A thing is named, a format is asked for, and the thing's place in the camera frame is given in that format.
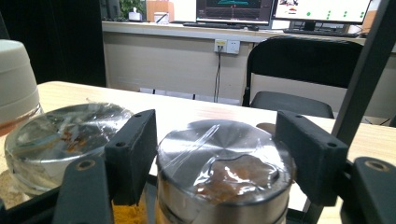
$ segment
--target light wood tabletop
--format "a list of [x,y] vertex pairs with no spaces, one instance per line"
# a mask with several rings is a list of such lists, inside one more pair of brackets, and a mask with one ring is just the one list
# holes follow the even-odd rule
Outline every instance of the light wood tabletop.
[[[86,85],[48,82],[38,85],[40,104],[44,112],[87,103],[113,103],[133,113],[155,109],[158,141],[180,125],[202,119],[230,119],[256,126],[259,123],[275,123],[276,112],[236,105],[222,105],[153,95],[133,91],[120,91]],[[333,119],[308,117],[327,132],[332,130]],[[0,173],[7,166],[1,152]],[[384,126],[361,124],[350,147],[348,158],[354,161],[361,156],[374,157],[396,164],[396,129]],[[341,223],[338,200],[336,207],[325,208],[319,223]]]

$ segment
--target metal canister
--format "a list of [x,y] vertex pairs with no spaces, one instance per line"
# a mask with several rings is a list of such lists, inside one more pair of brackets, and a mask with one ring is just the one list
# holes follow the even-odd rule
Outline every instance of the metal canister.
[[293,159],[242,122],[201,120],[159,145],[157,223],[282,223]]

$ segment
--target power outlet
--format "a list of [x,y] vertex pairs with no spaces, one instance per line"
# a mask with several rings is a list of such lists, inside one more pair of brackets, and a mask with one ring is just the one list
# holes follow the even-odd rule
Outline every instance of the power outlet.
[[238,54],[241,42],[239,40],[228,40],[226,53]]
[[215,39],[215,52],[225,52],[227,49],[227,40],[224,39]]

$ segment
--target plastic wrap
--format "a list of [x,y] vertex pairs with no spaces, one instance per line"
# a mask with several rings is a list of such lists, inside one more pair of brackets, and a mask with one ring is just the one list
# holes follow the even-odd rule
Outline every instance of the plastic wrap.
[[285,192],[275,206],[280,214],[286,209],[294,163],[263,130],[230,120],[197,121],[166,135],[158,153],[159,205],[186,223],[210,223],[207,216],[216,212],[203,210],[213,206],[267,203]]
[[72,105],[28,120],[11,132],[5,151],[17,187],[37,195],[61,185],[65,167],[105,144],[132,116],[113,104]]

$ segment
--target desk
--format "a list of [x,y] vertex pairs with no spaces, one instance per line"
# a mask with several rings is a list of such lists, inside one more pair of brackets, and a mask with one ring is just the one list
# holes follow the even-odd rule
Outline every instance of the desk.
[[[183,27],[178,24],[102,23],[106,59],[106,80],[110,88],[138,91],[139,88],[213,96],[218,69],[215,39],[241,41],[238,55],[222,54],[219,98],[240,101],[245,88],[246,63],[253,46],[264,39],[284,35],[281,31],[221,30]],[[338,38],[364,44],[362,38]],[[379,80],[366,116],[393,118],[396,99],[396,48]],[[257,91],[281,91],[313,98],[339,111],[346,90],[274,77],[255,76]]]
[[[44,111],[51,111],[68,105],[88,102],[108,102],[124,106],[134,113],[155,109],[158,141],[179,125],[201,119],[231,119],[256,126],[258,123],[275,123],[276,112],[199,102],[161,95],[133,91],[120,91],[65,82],[48,82],[38,85],[40,102]],[[308,117],[318,126],[330,132],[332,119]],[[361,156],[375,157],[396,164],[396,129],[362,124],[349,150],[348,158]],[[0,173],[7,169],[4,154],[1,154]],[[339,204],[335,208],[325,208],[319,223],[340,223]]]

